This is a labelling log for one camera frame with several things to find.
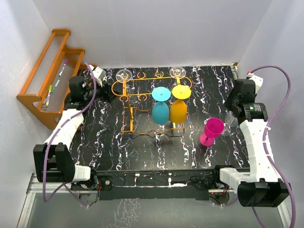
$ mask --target black bracket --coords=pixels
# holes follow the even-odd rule
[[[42,182],[44,157],[47,144],[39,144],[34,147],[33,154],[37,179]],[[48,153],[47,162],[47,182],[64,182],[73,181],[75,174],[75,165],[67,149],[67,146],[60,143],[51,145]]]
[[[225,107],[233,112],[239,124],[245,120],[251,122],[253,119],[267,121],[266,107],[263,103],[255,103],[256,96],[256,84],[253,80],[236,79],[225,101]]]
[[[101,183],[101,191],[110,191],[113,188],[113,177],[110,175],[102,175],[97,177]]]
[[[278,182],[241,182],[237,196],[243,207],[277,207],[288,196],[288,190],[281,179]]]

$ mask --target pink wine glass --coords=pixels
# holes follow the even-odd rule
[[[207,120],[204,133],[199,137],[200,143],[204,146],[211,146],[214,143],[214,139],[220,136],[224,128],[224,123],[218,118]]]

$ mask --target wire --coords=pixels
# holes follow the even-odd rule
[[[217,189],[225,189],[225,187],[219,187],[216,183],[213,183],[213,186]]]
[[[264,147],[265,153],[268,155],[269,151],[268,151],[268,148],[267,148],[267,144],[265,143],[266,136],[267,136],[267,133],[268,133],[268,129],[269,129],[269,126],[270,126],[271,122],[273,121],[273,119],[275,118],[275,116],[277,115],[277,113],[281,110],[281,108],[285,104],[286,100],[288,99],[288,96],[290,94],[291,83],[290,83],[290,77],[288,76],[288,74],[286,73],[286,71],[284,71],[279,66],[261,66],[261,67],[258,67],[256,69],[252,70],[251,73],[254,73],[257,70],[264,69],[264,68],[275,68],[275,69],[278,69],[278,70],[280,70],[285,75],[285,77],[287,79],[287,92],[286,92],[285,98],[284,98],[283,102],[280,104],[280,106],[277,108],[277,110],[275,111],[275,113],[269,119],[269,121],[268,121],[268,123],[267,123],[267,125],[266,125],[266,127],[264,129],[264,132],[263,132],[263,141],[264,141],[263,147]],[[275,162],[272,160],[272,158],[270,156],[267,156],[267,158],[268,158],[269,162],[272,164],[272,166],[274,167],[274,169],[276,169],[276,171],[280,174],[280,176],[282,177],[282,179],[283,179],[283,181],[284,181],[284,183],[285,183],[285,185],[287,187],[287,190],[288,190],[288,193],[289,193],[289,196],[290,196],[290,200],[291,200],[291,209],[292,209],[292,218],[291,218],[290,228],[293,228],[293,227],[295,227],[295,215],[296,215],[294,194],[293,194],[293,192],[291,190],[291,187],[289,186],[289,183],[288,183],[286,177],[282,173],[282,171],[279,169],[279,167],[275,164]],[[254,212],[254,214],[255,214],[258,222],[260,223],[260,225],[263,228],[266,228],[265,224],[261,221],[261,219],[257,215],[256,209],[253,207],[252,210],[253,210],[253,212]]]
[[[101,191],[101,183],[98,183],[98,184],[97,184],[97,199],[96,199],[93,203],[91,203],[91,204],[89,205],[89,207],[92,206],[94,203],[97,203],[97,201],[99,200],[100,191]]]
[[[235,202],[237,202],[237,200],[238,200],[238,197],[236,197],[232,202],[225,204],[225,207],[234,204]]]
[[[93,189],[95,189],[96,187],[97,187],[97,185],[98,184],[96,184],[94,187],[92,187],[92,188],[88,188],[86,185],[84,185],[84,184],[81,184],[80,186],[82,187],[82,188],[84,188],[84,189],[87,189],[87,190],[93,190]]]
[[[60,132],[61,128],[66,125],[71,119],[73,119],[74,117],[78,116],[79,114],[85,112],[90,106],[91,104],[93,103],[94,99],[95,99],[95,96],[96,96],[96,80],[95,80],[95,77],[93,75],[93,71],[92,69],[90,68],[90,66],[85,63],[85,65],[87,66],[87,68],[89,69],[90,71],[90,74],[91,74],[91,77],[93,79],[93,84],[94,84],[94,92],[93,92],[93,96],[92,96],[92,99],[91,101],[87,104],[86,107],[84,107],[81,111],[79,111],[78,113],[76,113],[75,115],[71,116],[70,119],[67,119],[66,121],[64,121],[64,123],[56,130],[56,132],[53,134],[53,136],[51,137],[50,141],[48,142],[47,144],[47,148],[46,148],[46,154],[44,156],[44,163],[43,163],[43,176],[42,176],[42,196],[43,196],[43,201],[44,202],[48,202],[54,195],[55,193],[60,189],[62,188],[62,186],[64,186],[66,188],[66,190],[68,190],[72,196],[77,199],[82,205],[88,207],[89,205],[87,205],[86,203],[84,203],[81,199],[78,198],[78,196],[76,196],[72,191],[71,189],[69,189],[66,185],[66,183],[62,183],[61,185],[58,186],[58,188],[55,189],[55,191],[52,192],[52,194],[49,196],[49,198],[47,198],[46,196],[46,180],[47,180],[47,165],[48,165],[48,152],[49,152],[49,149],[51,147],[51,144],[54,140],[54,138],[57,136],[57,134]]]
[[[223,194],[226,194],[227,191],[228,191],[228,189],[229,189],[229,185],[226,185],[226,186],[225,186],[225,190],[223,191]]]
[[[209,196],[210,198],[214,199],[219,205],[221,205],[222,203],[220,203],[216,198]]]

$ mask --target purple tube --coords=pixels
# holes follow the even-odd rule
[[[81,111],[79,111],[78,113],[76,113],[75,115],[73,115],[71,117],[71,119],[73,119],[75,116],[78,116],[79,114],[83,113],[84,111],[86,111],[91,104],[93,103],[95,96],[96,96],[96,80],[95,77],[93,76],[93,71],[90,68],[90,66],[85,63],[85,65],[87,66],[87,68],[90,71],[91,77],[93,79],[93,84],[94,84],[94,92],[93,92],[93,97],[90,101],[90,103],[88,103],[88,105],[86,107],[84,107]],[[49,148],[51,147],[51,144],[54,140],[54,138],[57,136],[57,134],[59,133],[59,131],[61,130],[61,128],[67,124],[67,122],[69,122],[70,119],[66,120],[61,126],[60,128],[57,129],[57,131],[55,132],[55,134],[53,134],[52,138],[50,139],[49,143],[47,144],[47,148],[46,148],[46,154],[44,156],[44,163],[43,163],[43,176],[42,176],[42,196],[43,196],[43,201],[48,202],[54,195],[55,193],[62,187],[64,186],[72,195],[73,197],[75,197],[82,205],[84,206],[88,206],[86,203],[84,203],[82,200],[80,200],[67,186],[65,183],[62,183],[58,188],[55,189],[55,191],[52,192],[52,194],[49,196],[49,198],[47,198],[46,196],[46,180],[47,180],[47,162],[48,162],[48,152],[49,152]]]
[[[263,132],[263,141],[266,140],[266,135],[267,135],[268,129],[269,129],[268,127],[270,126],[271,122],[276,117],[277,113],[281,110],[281,108],[284,106],[286,100],[288,99],[288,96],[290,94],[290,88],[291,88],[290,77],[288,76],[287,72],[284,71],[279,66],[261,66],[261,67],[258,67],[256,69],[252,70],[251,73],[253,73],[253,72],[257,71],[257,70],[260,70],[260,69],[264,69],[264,68],[275,68],[275,69],[280,70],[285,75],[285,77],[287,79],[287,92],[286,92],[286,95],[285,95],[285,98],[284,98],[283,102],[280,104],[280,106],[277,108],[277,110],[275,111],[275,113],[268,120],[266,128],[264,129],[264,132]],[[267,144],[265,142],[263,143],[263,147],[264,147],[265,153],[269,154],[269,151],[268,151],[268,148],[267,148]],[[284,174],[282,173],[282,171],[279,169],[279,167],[275,164],[275,162],[271,159],[270,156],[267,156],[267,158],[268,158],[269,162],[272,164],[272,166],[276,169],[276,171],[280,174],[280,176],[283,179],[283,182],[286,184],[286,187],[287,187],[287,190],[288,190],[288,193],[289,193],[289,196],[290,196],[290,200],[291,200],[291,210],[292,210],[292,217],[291,217],[290,228],[293,228],[293,227],[295,227],[295,215],[296,215],[294,194],[293,194],[293,192],[291,190],[291,187],[288,184],[287,178],[284,176]],[[261,221],[261,219],[257,215],[256,210],[254,208],[252,208],[252,210],[253,210],[253,212],[254,212],[254,214],[255,214],[258,222],[261,224],[262,227],[265,228],[266,226],[263,224],[263,222]]]

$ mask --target green marker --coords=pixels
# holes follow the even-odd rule
[[[48,103],[49,103],[49,98],[51,96],[51,92],[52,92],[52,85],[50,85],[48,87],[48,94],[47,94],[47,102],[46,102],[46,107],[48,107]]]

